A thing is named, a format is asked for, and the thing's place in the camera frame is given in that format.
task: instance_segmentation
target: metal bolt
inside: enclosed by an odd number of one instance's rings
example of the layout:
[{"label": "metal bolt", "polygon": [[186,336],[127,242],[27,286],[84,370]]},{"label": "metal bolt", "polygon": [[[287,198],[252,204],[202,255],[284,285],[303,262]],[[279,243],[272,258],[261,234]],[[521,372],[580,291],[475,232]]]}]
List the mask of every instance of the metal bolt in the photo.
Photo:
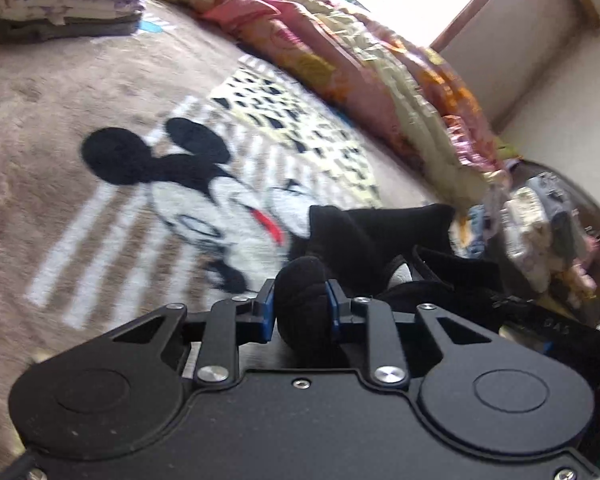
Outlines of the metal bolt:
[{"label": "metal bolt", "polygon": [[46,480],[46,475],[40,469],[32,469],[27,475],[28,480]]},{"label": "metal bolt", "polygon": [[205,383],[221,383],[229,378],[229,370],[223,366],[203,366],[198,370],[198,378]]},{"label": "metal bolt", "polygon": [[374,375],[381,383],[388,384],[399,383],[407,376],[405,371],[397,366],[381,366],[376,368]]},{"label": "metal bolt", "polygon": [[566,467],[555,474],[554,480],[576,480],[577,476],[573,469]]},{"label": "metal bolt", "polygon": [[293,382],[293,385],[298,390],[306,390],[309,386],[311,386],[311,381],[309,379],[296,379]]}]

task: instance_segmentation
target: cartoon eye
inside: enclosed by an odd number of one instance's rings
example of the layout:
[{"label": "cartoon eye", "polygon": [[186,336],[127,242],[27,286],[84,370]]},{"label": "cartoon eye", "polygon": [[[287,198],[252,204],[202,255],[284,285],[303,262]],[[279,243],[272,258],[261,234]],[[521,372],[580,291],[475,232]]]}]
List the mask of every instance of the cartoon eye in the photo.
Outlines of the cartoon eye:
[{"label": "cartoon eye", "polygon": [[204,220],[189,215],[178,215],[178,221],[190,231],[195,231],[201,235],[211,236],[213,238],[222,238],[220,230]]}]

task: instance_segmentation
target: mickey mouse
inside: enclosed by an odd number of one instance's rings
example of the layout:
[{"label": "mickey mouse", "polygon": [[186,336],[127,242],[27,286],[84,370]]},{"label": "mickey mouse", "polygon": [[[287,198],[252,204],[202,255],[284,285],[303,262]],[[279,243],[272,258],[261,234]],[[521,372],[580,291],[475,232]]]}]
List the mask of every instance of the mickey mouse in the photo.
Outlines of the mickey mouse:
[{"label": "mickey mouse", "polygon": [[[152,209],[169,229],[211,256],[206,268],[217,288],[257,292],[280,269],[289,238],[298,231],[308,236],[304,219],[308,206],[317,202],[295,181],[271,188],[267,201],[274,205],[276,221],[256,192],[224,167],[232,157],[221,137],[185,118],[169,119],[166,131],[187,153],[154,157],[135,133],[104,128],[85,139],[82,158],[110,184],[146,184]],[[285,219],[286,237],[280,228]]]}]

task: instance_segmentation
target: cartoon mouth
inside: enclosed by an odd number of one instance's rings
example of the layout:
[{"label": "cartoon mouth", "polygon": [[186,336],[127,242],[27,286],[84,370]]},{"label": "cartoon mouth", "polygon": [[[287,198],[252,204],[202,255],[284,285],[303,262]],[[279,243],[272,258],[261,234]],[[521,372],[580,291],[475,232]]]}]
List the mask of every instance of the cartoon mouth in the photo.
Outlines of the cartoon mouth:
[{"label": "cartoon mouth", "polygon": [[280,229],[280,227],[278,227],[278,224],[276,224],[271,218],[266,216],[262,211],[259,211],[258,209],[254,209],[252,207],[247,207],[247,209],[249,210],[253,218],[256,220],[256,222],[258,222],[267,230],[267,232],[271,235],[275,243],[281,246],[283,241],[283,235],[282,230]]}]

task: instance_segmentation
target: red tongue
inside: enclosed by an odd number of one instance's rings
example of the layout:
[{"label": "red tongue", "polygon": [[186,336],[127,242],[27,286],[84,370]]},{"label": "red tongue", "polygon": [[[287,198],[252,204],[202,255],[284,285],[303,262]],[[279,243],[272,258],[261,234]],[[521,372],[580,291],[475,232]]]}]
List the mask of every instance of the red tongue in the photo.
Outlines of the red tongue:
[{"label": "red tongue", "polygon": [[269,234],[273,237],[275,242],[281,246],[282,245],[282,230],[278,227],[278,225],[268,216],[266,216],[262,211],[258,211],[257,209],[252,209],[251,214],[253,217],[260,222],[264,228],[269,231]]}]

